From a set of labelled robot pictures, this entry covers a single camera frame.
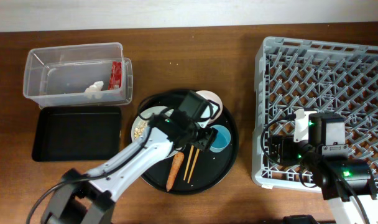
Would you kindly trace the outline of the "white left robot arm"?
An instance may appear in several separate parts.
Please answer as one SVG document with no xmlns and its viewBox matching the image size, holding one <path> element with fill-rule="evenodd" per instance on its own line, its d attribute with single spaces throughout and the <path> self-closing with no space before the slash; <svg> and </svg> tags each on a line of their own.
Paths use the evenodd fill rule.
<svg viewBox="0 0 378 224">
<path fill-rule="evenodd" d="M 152 114 L 142 135 L 110 160 L 83 175 L 75 169 L 65 173 L 46 192 L 52 197 L 41 223 L 111 223 L 116 202 L 145 171 L 187 144 L 202 151 L 210 148 L 216 130 L 209 123 L 220 113 L 164 108 Z"/>
</svg>

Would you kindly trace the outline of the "blue cup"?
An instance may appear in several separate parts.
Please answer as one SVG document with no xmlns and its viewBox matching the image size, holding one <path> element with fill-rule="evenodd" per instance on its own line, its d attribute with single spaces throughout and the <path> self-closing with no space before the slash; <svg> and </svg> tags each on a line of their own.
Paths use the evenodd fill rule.
<svg viewBox="0 0 378 224">
<path fill-rule="evenodd" d="M 217 135 L 216 139 L 212 143 L 210 147 L 211 152 L 221 152 L 223 151 L 230 143 L 231 141 L 231 133 L 229 132 L 229 129 L 222 125 L 213 125 L 212 128 L 216 129 Z"/>
</svg>

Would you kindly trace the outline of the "black rectangular tray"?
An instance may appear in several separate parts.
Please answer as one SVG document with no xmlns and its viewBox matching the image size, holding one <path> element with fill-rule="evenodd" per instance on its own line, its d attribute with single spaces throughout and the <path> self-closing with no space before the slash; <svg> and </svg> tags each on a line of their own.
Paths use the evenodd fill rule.
<svg viewBox="0 0 378 224">
<path fill-rule="evenodd" d="M 32 149 L 36 162 L 108 160 L 119 152 L 117 106 L 54 106 L 39 113 Z"/>
</svg>

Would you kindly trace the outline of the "clear plastic waste bin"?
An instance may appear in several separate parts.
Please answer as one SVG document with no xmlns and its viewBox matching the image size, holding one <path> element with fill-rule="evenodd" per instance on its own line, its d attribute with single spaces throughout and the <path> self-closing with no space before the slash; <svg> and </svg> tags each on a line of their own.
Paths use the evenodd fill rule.
<svg viewBox="0 0 378 224">
<path fill-rule="evenodd" d="M 121 87 L 108 90 L 113 62 L 122 63 Z M 103 81 L 100 99 L 85 90 Z M 132 63 L 119 42 L 37 48 L 29 51 L 23 79 L 24 97 L 41 108 L 68 105 L 127 105 L 132 101 Z"/>
</svg>

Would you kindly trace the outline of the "grey plate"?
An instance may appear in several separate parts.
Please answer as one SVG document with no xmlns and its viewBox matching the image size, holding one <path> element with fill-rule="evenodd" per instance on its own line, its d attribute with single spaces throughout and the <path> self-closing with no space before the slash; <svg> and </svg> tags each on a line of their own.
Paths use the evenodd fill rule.
<svg viewBox="0 0 378 224">
<path fill-rule="evenodd" d="M 131 141 L 134 142 L 142 136 L 145 138 L 145 135 L 148 135 L 150 132 L 150 128 L 148 127 L 149 120 L 145 120 L 145 118 L 158 115 L 166 108 L 166 106 L 152 106 L 137 116 L 131 126 Z"/>
</svg>

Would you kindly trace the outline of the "rice and nut shells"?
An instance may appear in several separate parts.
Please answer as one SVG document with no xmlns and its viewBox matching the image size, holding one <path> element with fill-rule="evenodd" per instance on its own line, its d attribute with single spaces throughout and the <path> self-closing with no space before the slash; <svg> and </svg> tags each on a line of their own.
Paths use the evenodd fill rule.
<svg viewBox="0 0 378 224">
<path fill-rule="evenodd" d="M 134 128 L 134 139 L 137 139 L 142 135 L 142 133 L 145 131 L 147 127 L 148 122 L 140 120 L 139 123 Z"/>
</svg>

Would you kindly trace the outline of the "grey dishwasher rack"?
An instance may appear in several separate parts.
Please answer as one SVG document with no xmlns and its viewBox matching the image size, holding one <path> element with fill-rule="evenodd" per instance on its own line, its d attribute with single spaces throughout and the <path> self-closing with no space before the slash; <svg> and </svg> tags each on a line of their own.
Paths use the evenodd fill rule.
<svg viewBox="0 0 378 224">
<path fill-rule="evenodd" d="M 285 116 L 312 108 L 344 118 L 349 156 L 369 164 L 378 189 L 378 46 L 267 37 L 255 57 L 254 91 L 255 184 L 313 190 L 309 172 L 273 164 L 265 156 L 269 134 L 293 134 L 295 124 Z"/>
</svg>

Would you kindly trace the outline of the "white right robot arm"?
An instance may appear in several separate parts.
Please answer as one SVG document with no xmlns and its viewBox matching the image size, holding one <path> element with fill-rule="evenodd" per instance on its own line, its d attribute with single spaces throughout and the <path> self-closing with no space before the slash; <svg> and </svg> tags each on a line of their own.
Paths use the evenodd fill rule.
<svg viewBox="0 0 378 224">
<path fill-rule="evenodd" d="M 367 162 L 349 158 L 344 118 L 298 110 L 283 120 L 296 123 L 295 134 L 271 135 L 266 126 L 260 147 L 268 160 L 311 172 L 313 185 L 321 189 L 336 223 L 378 223 L 375 179 Z"/>
</svg>

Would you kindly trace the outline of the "red snack wrapper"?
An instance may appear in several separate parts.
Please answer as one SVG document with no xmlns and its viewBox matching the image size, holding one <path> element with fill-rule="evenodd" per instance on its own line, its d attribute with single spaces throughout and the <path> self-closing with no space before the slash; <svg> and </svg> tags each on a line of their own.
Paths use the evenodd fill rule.
<svg viewBox="0 0 378 224">
<path fill-rule="evenodd" d="M 121 87 L 122 83 L 122 63 L 113 62 L 111 67 L 111 76 L 109 79 L 108 90 L 115 90 Z"/>
</svg>

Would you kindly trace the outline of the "orange carrot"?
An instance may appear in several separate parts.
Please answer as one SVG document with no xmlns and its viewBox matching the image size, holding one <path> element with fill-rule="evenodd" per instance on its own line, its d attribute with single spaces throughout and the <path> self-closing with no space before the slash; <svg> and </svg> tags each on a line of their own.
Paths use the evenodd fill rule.
<svg viewBox="0 0 378 224">
<path fill-rule="evenodd" d="M 170 191 L 174 185 L 176 176 L 178 174 L 178 171 L 180 169 L 180 166 L 184 160 L 184 153 L 178 152 L 174 155 L 173 161 L 172 161 L 172 166 L 170 168 L 170 173 L 168 175 L 167 183 L 166 183 L 166 191 Z"/>
</svg>

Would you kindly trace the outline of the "white tissue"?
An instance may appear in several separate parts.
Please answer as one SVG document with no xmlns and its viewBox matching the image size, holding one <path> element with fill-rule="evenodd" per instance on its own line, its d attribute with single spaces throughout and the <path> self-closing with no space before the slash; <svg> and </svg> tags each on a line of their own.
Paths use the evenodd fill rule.
<svg viewBox="0 0 378 224">
<path fill-rule="evenodd" d="M 103 88 L 104 82 L 97 81 L 90 85 L 84 92 L 85 96 L 89 99 L 100 99 L 102 97 L 101 90 Z"/>
</svg>

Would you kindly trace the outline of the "black round serving tray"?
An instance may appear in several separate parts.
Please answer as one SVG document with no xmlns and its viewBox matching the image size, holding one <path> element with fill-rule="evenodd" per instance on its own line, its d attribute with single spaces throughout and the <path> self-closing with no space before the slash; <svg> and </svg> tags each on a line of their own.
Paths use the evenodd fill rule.
<svg viewBox="0 0 378 224">
<path fill-rule="evenodd" d="M 183 153 L 183 163 L 178 171 L 170 194 L 193 195 L 203 192 L 218 184 L 229 173 L 238 151 L 239 137 L 235 120 L 227 107 L 223 106 L 221 115 L 213 124 L 221 125 L 228 129 L 231 140 L 221 152 L 200 152 L 194 168 L 186 167 L 190 154 L 190 145 L 187 145 Z M 166 192 L 166 184 L 173 159 L 164 159 L 149 168 L 142 174 L 142 179 L 155 189 Z"/>
</svg>

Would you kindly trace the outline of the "pink bowl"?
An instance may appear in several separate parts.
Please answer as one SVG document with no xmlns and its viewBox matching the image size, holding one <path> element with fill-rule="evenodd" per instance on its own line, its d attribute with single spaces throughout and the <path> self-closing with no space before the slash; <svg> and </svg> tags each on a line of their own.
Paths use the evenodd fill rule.
<svg viewBox="0 0 378 224">
<path fill-rule="evenodd" d="M 221 101 L 221 98 L 217 94 L 208 90 L 200 90 L 200 91 L 197 91 L 196 93 L 207 100 L 211 100 L 212 102 L 216 103 L 219 106 L 218 112 L 216 112 L 216 107 L 215 106 L 213 107 L 215 117 L 208 122 L 208 124 L 214 123 L 221 116 L 222 111 L 223 111 L 223 102 Z"/>
</svg>

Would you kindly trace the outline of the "wooden chopstick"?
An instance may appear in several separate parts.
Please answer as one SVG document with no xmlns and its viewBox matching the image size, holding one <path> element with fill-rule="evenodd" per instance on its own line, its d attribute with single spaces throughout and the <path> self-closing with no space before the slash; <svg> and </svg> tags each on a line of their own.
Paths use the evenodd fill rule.
<svg viewBox="0 0 378 224">
<path fill-rule="evenodd" d="M 191 161 L 191 157 L 193 155 L 193 151 L 194 151 L 194 146 L 191 146 L 190 152 L 189 152 L 189 155 L 188 155 L 188 159 L 187 159 L 187 164 L 186 164 L 183 180 L 187 179 L 188 169 L 189 169 L 189 166 L 190 166 L 190 161 Z"/>
<path fill-rule="evenodd" d="M 198 160 L 198 155 L 199 155 L 199 153 L 200 153 L 200 150 L 197 149 L 197 150 L 196 150 L 196 153 L 195 153 L 195 156 L 194 156 L 193 164 L 192 164 L 192 166 L 191 166 L 190 175 L 189 175 L 188 180 L 187 180 L 187 183 L 188 183 L 188 184 L 189 184 L 190 181 L 191 181 L 191 177 L 192 177 L 192 175 L 193 175 L 193 171 L 194 171 L 194 169 L 195 169 L 195 165 L 196 165 L 196 162 L 197 162 L 197 160 Z"/>
</svg>

